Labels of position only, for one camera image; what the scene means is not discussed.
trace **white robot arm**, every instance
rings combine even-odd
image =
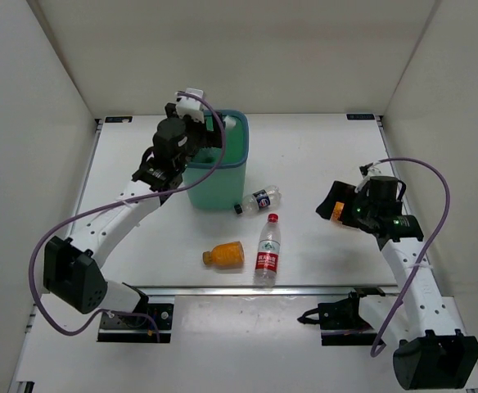
[[[203,98],[201,90],[186,93]],[[85,227],[67,239],[53,237],[44,249],[43,285],[56,296],[88,314],[96,308],[140,313],[147,297],[137,288],[106,281],[101,273],[108,255],[147,215],[158,209],[169,194],[140,200],[152,192],[179,187],[188,162],[201,148],[221,147],[221,133],[207,130],[203,107],[190,97],[179,97],[165,107],[153,137],[153,146],[143,154],[139,169],[118,196],[120,206],[94,216]],[[228,126],[233,120],[218,114]],[[214,119],[214,129],[219,129]]]
[[[372,234],[404,297],[400,304],[393,296],[354,293],[341,301],[352,313],[350,323],[379,330],[372,356],[380,352],[379,338],[395,348],[395,376],[404,389],[462,389],[478,359],[478,342],[465,336],[446,310],[430,266],[421,260],[434,235],[425,244],[417,219],[403,215],[403,182],[382,176],[372,165],[361,167],[361,172],[364,179],[357,187],[335,181],[316,211],[324,219]],[[395,313],[400,306],[406,318]]]

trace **yellow bottle cap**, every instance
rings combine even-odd
[[[203,252],[203,262],[206,265],[212,264],[212,253],[209,251]]]

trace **black bracket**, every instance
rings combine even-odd
[[[405,390],[462,389],[478,360],[474,336],[426,336],[399,343],[394,352],[394,372]]]
[[[44,247],[43,285],[81,314],[94,311],[107,289],[92,252],[78,250],[70,238],[57,236]]]
[[[380,288],[357,287],[348,298],[333,303],[319,303],[316,309],[303,313],[297,320],[303,324],[319,325],[322,346],[370,346],[375,332],[359,316],[359,299],[369,295],[384,296]]]
[[[148,303],[141,312],[150,315],[160,331],[160,343],[170,343],[174,305],[172,303]],[[149,334],[150,322],[146,318],[121,318],[115,315],[101,316],[97,341],[157,343],[157,335]]]

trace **white tabletop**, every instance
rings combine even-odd
[[[373,359],[369,346],[321,346],[319,328],[296,321],[343,297],[176,296],[169,344],[96,342],[99,318],[65,337],[38,314],[16,380],[34,382],[33,393],[404,392],[392,348]],[[43,303],[69,329],[88,317],[53,295]],[[444,303],[458,320],[453,299]],[[467,388],[478,388],[477,368]]]
[[[377,122],[348,121],[346,115],[247,117],[245,192],[269,184],[282,192],[282,204],[275,210],[282,230],[277,285],[395,284],[372,236],[341,228],[315,213],[334,180],[357,184],[360,165],[386,157]],[[134,116],[131,123],[103,125],[81,211],[119,195],[163,118]],[[388,165],[381,169],[391,173]],[[103,274],[137,286],[251,286],[266,217],[197,210],[186,193],[176,194],[115,248]],[[234,241],[241,241],[245,249],[243,270],[219,272],[203,265],[203,251]]]
[[[130,124],[103,126],[82,210],[120,193],[160,119],[136,116]],[[282,226],[277,284],[394,284],[371,236],[314,212],[334,180],[358,183],[359,165],[386,156],[376,122],[348,121],[344,115],[249,115],[248,120],[246,190],[273,183],[283,194],[276,210]],[[382,169],[390,172],[389,166]],[[265,220],[266,214],[246,219],[231,211],[196,210],[186,194],[172,196],[116,247],[103,273],[138,286],[247,287]],[[246,250],[242,272],[219,273],[202,264],[202,251],[236,240]],[[64,337],[38,313],[16,380],[34,382],[34,393],[400,393],[391,348],[372,359],[369,347],[322,347],[317,326],[296,322],[319,301],[343,297],[175,296],[172,341],[160,345],[96,342],[98,318],[83,334]],[[43,303],[68,329],[88,317],[51,294]],[[445,304],[458,319],[453,300]],[[472,376],[467,387],[478,387],[478,371]]]

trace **plastic bin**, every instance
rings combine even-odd
[[[188,197],[192,205],[198,209],[226,210],[243,197],[245,188],[246,159],[248,158],[248,120],[239,111],[219,111],[223,116],[228,115],[236,120],[233,129],[226,131],[226,154],[223,162],[215,172],[203,183],[188,190]],[[209,112],[205,112],[206,125],[212,128],[212,119]],[[203,149],[188,164],[183,174],[186,185],[196,182],[214,166],[219,158],[221,149]]]

